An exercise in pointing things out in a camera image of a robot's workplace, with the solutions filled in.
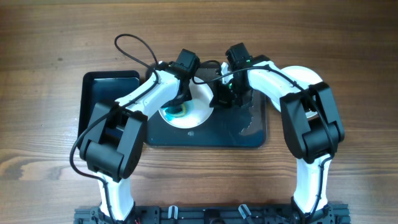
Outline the yellow green sponge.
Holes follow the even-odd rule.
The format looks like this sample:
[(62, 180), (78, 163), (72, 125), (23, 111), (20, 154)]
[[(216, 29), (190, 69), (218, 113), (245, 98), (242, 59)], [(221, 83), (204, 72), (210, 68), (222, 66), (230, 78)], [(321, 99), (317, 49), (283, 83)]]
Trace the yellow green sponge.
[(171, 106), (164, 109), (165, 114), (174, 118), (185, 116), (187, 113), (187, 107), (184, 104)]

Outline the white plate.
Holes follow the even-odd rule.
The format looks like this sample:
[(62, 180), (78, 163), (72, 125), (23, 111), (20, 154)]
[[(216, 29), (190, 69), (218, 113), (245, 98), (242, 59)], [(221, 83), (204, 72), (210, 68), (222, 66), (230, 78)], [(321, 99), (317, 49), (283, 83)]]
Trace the white plate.
[[(282, 71), (286, 73), (291, 80), (296, 81), (297, 84), (304, 89), (307, 89), (309, 85), (323, 81), (316, 72), (303, 66), (288, 66), (283, 68)], [(280, 87), (279, 91), (282, 93), (282, 96), (285, 96), (288, 93), (296, 93), (299, 89), (294, 87), (292, 84), (287, 84), (285, 81), (285, 84)]]
[(165, 114), (164, 109), (166, 108), (159, 110), (164, 121), (175, 128), (190, 129), (197, 127), (203, 124), (213, 112), (213, 108), (210, 107), (210, 101), (213, 98), (211, 88), (208, 85), (196, 85), (193, 82), (190, 82), (189, 87), (192, 100), (183, 103), (187, 107), (185, 116), (174, 118)]

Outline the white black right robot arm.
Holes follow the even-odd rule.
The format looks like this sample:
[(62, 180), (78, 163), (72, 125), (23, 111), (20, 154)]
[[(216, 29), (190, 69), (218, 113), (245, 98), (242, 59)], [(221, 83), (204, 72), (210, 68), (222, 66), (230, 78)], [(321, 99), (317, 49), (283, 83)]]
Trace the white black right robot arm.
[(326, 183), (330, 164), (345, 131), (328, 84), (313, 70), (293, 65), (278, 68), (265, 55), (253, 57), (243, 43), (225, 53), (212, 107), (242, 106), (256, 90), (280, 112), (285, 143), (297, 160), (297, 184), (292, 206), (301, 223), (326, 216)]

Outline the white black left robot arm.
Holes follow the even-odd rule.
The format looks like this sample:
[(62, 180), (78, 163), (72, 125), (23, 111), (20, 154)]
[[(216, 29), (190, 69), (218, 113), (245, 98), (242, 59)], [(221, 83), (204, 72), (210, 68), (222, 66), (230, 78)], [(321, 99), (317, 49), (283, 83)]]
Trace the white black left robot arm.
[(147, 122), (168, 103), (182, 103), (190, 80), (200, 66), (198, 56), (183, 49), (176, 61), (149, 67), (149, 79), (133, 92), (115, 101), (95, 104), (88, 127), (73, 150), (86, 162), (89, 178), (101, 187), (97, 220), (103, 223), (133, 223), (135, 201), (130, 175), (139, 162)]

